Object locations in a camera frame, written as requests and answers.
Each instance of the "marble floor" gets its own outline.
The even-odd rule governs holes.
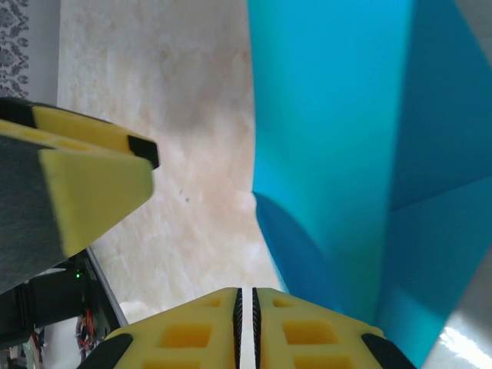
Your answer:
[[[459,6],[492,55],[492,2]],[[58,105],[159,146],[154,197],[95,244],[130,322],[222,287],[279,287],[250,193],[247,15],[245,0],[61,0]]]

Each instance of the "blue fabric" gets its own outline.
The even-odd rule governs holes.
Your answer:
[[[487,61],[451,0],[249,15],[254,194],[285,286],[420,366],[492,241]]]

